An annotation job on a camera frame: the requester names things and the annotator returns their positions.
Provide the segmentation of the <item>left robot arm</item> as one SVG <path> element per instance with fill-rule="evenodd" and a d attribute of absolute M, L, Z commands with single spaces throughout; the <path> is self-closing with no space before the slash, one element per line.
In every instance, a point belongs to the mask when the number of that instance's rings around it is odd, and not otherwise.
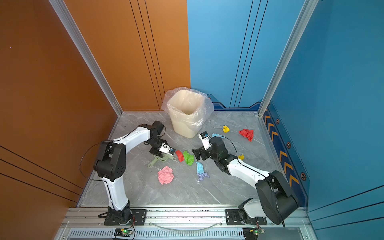
<path fill-rule="evenodd" d="M 160 159 L 175 159 L 176 150 L 161 138 L 165 131 L 163 123 L 154 121 L 152 125 L 141 124 L 125 136 L 100 143 L 94 170 L 104 183 L 109 199 L 108 211 L 99 215 L 105 219 L 104 225 L 126 225 L 134 217 L 123 181 L 127 168 L 126 155 L 130 150 L 144 143 L 151 146 L 151 155 Z"/>

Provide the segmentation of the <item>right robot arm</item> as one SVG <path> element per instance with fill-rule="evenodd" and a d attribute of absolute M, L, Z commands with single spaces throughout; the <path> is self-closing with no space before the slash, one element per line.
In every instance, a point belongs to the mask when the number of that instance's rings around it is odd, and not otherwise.
<path fill-rule="evenodd" d="M 257 191 L 257 201 L 249 198 L 238 206 L 242 224 L 257 224 L 260 211 L 272 223 L 284 224 L 284 220 L 300 207 L 299 199 L 285 176 L 279 171 L 263 171 L 246 164 L 228 152 L 224 138 L 210 137 L 206 132 L 199 134 L 203 146 L 192 149 L 197 160 L 212 159 L 222 172 L 244 181 Z"/>

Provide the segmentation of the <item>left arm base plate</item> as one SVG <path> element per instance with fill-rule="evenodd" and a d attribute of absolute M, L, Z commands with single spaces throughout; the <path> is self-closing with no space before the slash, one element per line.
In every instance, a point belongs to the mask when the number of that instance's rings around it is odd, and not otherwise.
<path fill-rule="evenodd" d="M 104 221 L 105 226 L 143 226 L 147 217 L 146 209 L 133 209 L 125 211 L 115 211 L 108 208 Z"/>

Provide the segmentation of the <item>green plastic dustpan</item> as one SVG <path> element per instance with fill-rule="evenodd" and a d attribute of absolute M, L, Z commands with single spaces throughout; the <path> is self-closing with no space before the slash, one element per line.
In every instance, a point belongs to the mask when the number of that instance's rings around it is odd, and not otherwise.
<path fill-rule="evenodd" d="M 148 168 L 153 167 L 157 162 L 175 161 L 176 159 L 170 154 L 161 153 L 160 156 L 153 155 L 154 159 L 147 165 Z"/>

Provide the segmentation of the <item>large pink paper scrap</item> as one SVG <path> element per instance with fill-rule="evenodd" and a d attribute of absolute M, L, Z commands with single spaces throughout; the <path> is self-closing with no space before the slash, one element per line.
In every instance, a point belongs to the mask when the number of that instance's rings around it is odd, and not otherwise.
<path fill-rule="evenodd" d="M 171 183 L 173 179 L 174 179 L 173 170 L 168 166 L 165 166 L 163 169 L 161 169 L 158 172 L 158 180 L 162 185 Z"/>

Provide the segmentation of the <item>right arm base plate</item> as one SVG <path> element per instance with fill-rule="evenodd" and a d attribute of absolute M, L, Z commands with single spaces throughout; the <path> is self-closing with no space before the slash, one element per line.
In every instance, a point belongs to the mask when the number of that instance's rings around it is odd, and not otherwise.
<path fill-rule="evenodd" d="M 226 222 L 229 226 L 235 225 L 259 225 L 266 226 L 267 219 L 265 217 L 249 217 L 244 210 L 226 209 Z"/>

